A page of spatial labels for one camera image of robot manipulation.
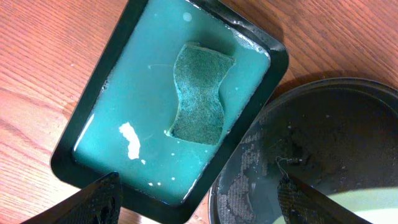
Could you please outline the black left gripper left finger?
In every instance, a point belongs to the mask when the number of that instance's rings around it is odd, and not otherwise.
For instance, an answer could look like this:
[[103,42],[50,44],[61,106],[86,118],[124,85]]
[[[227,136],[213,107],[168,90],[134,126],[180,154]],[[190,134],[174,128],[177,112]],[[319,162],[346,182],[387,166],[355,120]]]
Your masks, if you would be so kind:
[[24,223],[118,224],[122,200],[120,176],[117,172],[110,172]]

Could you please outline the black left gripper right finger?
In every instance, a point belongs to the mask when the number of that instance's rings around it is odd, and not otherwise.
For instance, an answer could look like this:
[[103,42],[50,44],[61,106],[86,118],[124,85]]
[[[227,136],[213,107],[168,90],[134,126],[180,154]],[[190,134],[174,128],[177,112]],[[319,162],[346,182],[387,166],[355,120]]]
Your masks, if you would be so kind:
[[282,176],[277,196],[287,224],[370,224],[292,174]]

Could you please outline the green yellow sponge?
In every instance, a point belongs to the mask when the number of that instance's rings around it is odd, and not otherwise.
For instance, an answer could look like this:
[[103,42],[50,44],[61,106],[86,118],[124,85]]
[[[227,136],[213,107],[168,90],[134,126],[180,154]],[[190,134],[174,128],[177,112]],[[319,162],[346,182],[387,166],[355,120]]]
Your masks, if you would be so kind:
[[174,64],[178,107],[166,135],[206,145],[218,144],[224,125],[220,86],[235,59],[189,42]]

